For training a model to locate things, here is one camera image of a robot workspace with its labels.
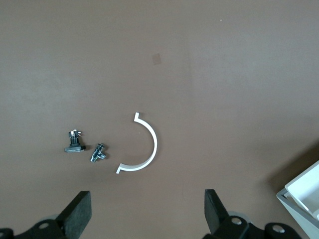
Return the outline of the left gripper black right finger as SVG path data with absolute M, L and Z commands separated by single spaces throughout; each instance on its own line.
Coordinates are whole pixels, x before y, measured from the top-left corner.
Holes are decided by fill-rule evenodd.
M 204 194 L 204 214 L 210 233 L 205 239 L 300 239 L 290 226 L 268 223 L 263 229 L 254 226 L 241 216 L 231 216 L 213 189 Z

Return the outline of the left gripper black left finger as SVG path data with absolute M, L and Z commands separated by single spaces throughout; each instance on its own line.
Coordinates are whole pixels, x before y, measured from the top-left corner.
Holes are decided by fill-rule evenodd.
M 81 191 L 55 218 L 36 223 L 15 235 L 10 228 L 1 228 L 2 239 L 78 239 L 92 217 L 91 193 Z

